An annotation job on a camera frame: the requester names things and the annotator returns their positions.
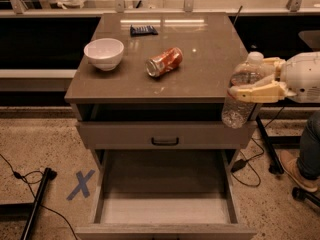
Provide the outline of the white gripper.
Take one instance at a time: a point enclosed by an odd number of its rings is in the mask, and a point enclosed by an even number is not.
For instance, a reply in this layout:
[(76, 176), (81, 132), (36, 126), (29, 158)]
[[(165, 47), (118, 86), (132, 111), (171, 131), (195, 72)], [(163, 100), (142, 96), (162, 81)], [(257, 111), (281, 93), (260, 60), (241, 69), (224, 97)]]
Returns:
[(266, 74), (280, 74), (280, 81), (232, 86), (228, 94), (246, 103), (275, 103), (286, 97), (297, 103), (315, 102), (315, 53), (299, 53), (287, 61), (279, 57), (263, 59)]

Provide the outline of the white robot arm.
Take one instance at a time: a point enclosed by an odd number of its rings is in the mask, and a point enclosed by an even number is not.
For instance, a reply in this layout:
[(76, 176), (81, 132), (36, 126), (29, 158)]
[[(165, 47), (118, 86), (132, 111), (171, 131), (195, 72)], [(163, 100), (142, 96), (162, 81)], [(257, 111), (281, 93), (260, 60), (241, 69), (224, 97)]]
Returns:
[(228, 95), (247, 103), (297, 103), (320, 100), (320, 53), (305, 52), (288, 60), (250, 52), (230, 77)]

